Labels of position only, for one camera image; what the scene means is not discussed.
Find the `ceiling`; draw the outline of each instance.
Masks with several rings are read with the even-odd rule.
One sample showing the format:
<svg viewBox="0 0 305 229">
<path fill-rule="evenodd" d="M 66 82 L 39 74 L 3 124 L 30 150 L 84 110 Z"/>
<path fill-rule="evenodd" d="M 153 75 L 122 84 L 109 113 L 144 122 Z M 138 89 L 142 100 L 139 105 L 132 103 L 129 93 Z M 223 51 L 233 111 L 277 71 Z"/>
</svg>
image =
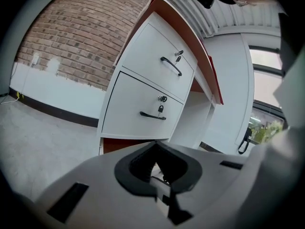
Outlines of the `ceiling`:
<svg viewBox="0 0 305 229">
<path fill-rule="evenodd" d="M 214 1 L 205 9 L 196 0 L 172 0 L 200 38 L 228 33 L 257 33 L 280 37 L 276 4 L 238 7 Z"/>
</svg>

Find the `brick wall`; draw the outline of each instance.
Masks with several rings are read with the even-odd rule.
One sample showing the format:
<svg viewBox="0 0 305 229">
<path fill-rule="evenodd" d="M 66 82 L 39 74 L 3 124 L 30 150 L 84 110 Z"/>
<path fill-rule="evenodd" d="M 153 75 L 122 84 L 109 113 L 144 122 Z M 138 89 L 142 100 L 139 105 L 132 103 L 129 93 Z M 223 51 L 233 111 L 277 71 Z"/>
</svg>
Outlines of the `brick wall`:
<svg viewBox="0 0 305 229">
<path fill-rule="evenodd" d="M 53 0 L 20 45 L 17 61 L 45 70 L 52 58 L 57 75 L 107 89 L 112 66 L 128 32 L 149 0 Z"/>
</svg>

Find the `black drawer handle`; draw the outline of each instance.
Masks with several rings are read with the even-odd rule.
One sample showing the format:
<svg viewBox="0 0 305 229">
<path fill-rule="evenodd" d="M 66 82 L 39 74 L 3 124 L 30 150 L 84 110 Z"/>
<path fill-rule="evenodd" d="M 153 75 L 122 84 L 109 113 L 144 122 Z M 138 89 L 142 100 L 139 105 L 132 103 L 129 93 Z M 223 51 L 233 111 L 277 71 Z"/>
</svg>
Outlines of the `black drawer handle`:
<svg viewBox="0 0 305 229">
<path fill-rule="evenodd" d="M 150 118 L 158 119 L 158 120 L 166 120 L 165 117 L 157 117 L 157 116 L 154 116 L 154 115 L 150 115 L 150 114 L 144 113 L 142 111 L 140 111 L 140 115 L 145 116 L 145 117 L 150 117 Z"/>
<path fill-rule="evenodd" d="M 162 58 L 161 58 L 161 61 L 166 61 L 166 62 L 168 62 L 169 64 L 171 64 L 171 65 L 179 72 L 178 76 L 182 76 L 181 71 L 176 67 L 176 65 L 174 65 L 174 64 L 173 64 L 171 61 L 169 61 L 167 58 L 162 57 Z"/>
</svg>

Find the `drawer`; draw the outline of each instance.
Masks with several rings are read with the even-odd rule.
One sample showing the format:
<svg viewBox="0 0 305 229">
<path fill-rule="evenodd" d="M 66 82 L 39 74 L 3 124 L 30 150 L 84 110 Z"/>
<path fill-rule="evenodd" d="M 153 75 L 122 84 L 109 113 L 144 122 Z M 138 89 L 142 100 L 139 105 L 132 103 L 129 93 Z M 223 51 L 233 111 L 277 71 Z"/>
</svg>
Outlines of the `drawer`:
<svg viewBox="0 0 305 229">
<path fill-rule="evenodd" d="M 122 65 L 185 101 L 194 69 L 183 56 L 176 62 L 174 53 L 178 51 L 175 45 L 148 23 L 128 50 Z M 175 64 L 182 76 L 170 63 L 161 61 L 162 57 Z"/>
<path fill-rule="evenodd" d="M 102 137 L 117 139 L 167 139 L 178 121 L 183 105 L 167 96 L 160 117 L 158 96 L 167 96 L 153 87 L 120 72 L 113 88 L 102 127 Z"/>
</svg>

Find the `black slot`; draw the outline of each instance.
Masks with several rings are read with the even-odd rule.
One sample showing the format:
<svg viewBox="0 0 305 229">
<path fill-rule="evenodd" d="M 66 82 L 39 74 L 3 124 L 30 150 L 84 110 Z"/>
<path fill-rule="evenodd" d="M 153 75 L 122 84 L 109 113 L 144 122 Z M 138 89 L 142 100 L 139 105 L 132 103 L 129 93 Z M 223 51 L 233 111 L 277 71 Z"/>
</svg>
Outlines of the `black slot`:
<svg viewBox="0 0 305 229">
<path fill-rule="evenodd" d="M 74 183 L 47 213 L 54 219 L 65 223 L 88 188 L 89 186 L 85 184 Z"/>
<path fill-rule="evenodd" d="M 170 198 L 167 197 L 166 195 L 163 195 L 162 197 L 162 202 L 165 204 L 165 205 L 168 205 L 170 204 Z"/>
<path fill-rule="evenodd" d="M 230 161 L 223 161 L 220 163 L 220 165 L 227 166 L 227 167 L 237 169 L 237 170 L 241 170 L 243 168 L 242 164 L 238 164 L 238 163 L 234 163 L 234 162 L 230 162 Z"/>
</svg>

